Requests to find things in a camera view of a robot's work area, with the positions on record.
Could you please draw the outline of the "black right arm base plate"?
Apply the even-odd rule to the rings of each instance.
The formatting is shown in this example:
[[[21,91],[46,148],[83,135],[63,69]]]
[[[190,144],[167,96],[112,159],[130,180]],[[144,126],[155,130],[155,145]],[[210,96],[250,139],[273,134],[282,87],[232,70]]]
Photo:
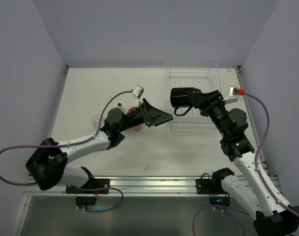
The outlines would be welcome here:
[[[219,185],[216,185],[210,178],[196,179],[196,192],[197,194],[204,195],[225,195],[225,192]]]

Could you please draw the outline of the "clear faceted glass cup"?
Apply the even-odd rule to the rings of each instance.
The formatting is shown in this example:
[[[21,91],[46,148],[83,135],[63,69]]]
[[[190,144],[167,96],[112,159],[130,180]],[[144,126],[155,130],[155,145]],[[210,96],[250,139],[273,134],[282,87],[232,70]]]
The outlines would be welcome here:
[[[105,119],[101,115],[94,115],[91,119],[91,123],[95,129],[97,129],[99,127],[102,128],[104,126]]]

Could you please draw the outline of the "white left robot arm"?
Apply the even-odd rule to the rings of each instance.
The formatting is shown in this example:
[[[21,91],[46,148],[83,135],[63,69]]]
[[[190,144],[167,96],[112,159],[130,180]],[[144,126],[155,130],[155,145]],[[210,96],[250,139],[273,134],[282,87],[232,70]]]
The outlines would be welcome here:
[[[86,167],[70,167],[70,162],[117,147],[124,140],[122,132],[125,130],[141,124],[158,126],[171,120],[171,114],[153,107],[146,99],[137,110],[128,114],[120,108],[113,108],[104,125],[92,135],[60,143],[52,138],[44,140],[26,162],[26,168],[43,191],[57,184],[93,189],[96,184],[92,173]]]

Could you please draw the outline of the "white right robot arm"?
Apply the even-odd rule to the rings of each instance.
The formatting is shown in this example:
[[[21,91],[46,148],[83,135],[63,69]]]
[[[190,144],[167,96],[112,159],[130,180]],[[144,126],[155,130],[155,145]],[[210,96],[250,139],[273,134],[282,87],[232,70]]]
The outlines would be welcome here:
[[[232,195],[253,219],[260,236],[286,236],[299,226],[299,206],[292,206],[275,187],[259,160],[259,149],[254,149],[245,135],[247,115],[241,109],[227,111],[226,99],[219,91],[203,93],[198,88],[187,88],[184,104],[198,109],[209,117],[222,136],[221,148],[241,171],[249,187],[240,184],[228,168],[212,175],[214,185]]]

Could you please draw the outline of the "pink plastic cup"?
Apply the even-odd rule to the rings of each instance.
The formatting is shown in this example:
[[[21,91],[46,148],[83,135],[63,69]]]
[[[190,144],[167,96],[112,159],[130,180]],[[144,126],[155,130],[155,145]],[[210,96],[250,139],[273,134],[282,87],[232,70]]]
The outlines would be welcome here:
[[[139,108],[136,106],[131,107],[128,110],[127,114],[130,115],[129,121],[132,129],[134,131],[140,131],[143,128],[143,118],[141,113],[139,112]]]

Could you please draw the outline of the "black metal mug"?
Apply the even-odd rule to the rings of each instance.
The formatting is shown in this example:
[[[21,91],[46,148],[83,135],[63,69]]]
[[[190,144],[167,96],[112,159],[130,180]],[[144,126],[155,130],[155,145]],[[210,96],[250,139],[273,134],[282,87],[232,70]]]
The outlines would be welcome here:
[[[193,107],[190,105],[190,101],[187,96],[187,91],[190,87],[186,88],[172,88],[170,94],[170,103],[174,108],[174,115],[177,117],[185,116]],[[177,110],[180,108],[187,108],[182,114],[178,114]]]

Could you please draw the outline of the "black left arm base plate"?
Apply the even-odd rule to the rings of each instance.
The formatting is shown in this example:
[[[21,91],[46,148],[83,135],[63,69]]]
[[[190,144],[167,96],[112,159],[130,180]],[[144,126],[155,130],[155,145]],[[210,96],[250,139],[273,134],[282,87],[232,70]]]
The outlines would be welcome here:
[[[67,186],[67,194],[108,194],[109,190],[105,189],[110,187],[110,179],[108,178],[94,178],[90,179],[84,186],[81,188],[85,189],[80,190],[78,187]]]

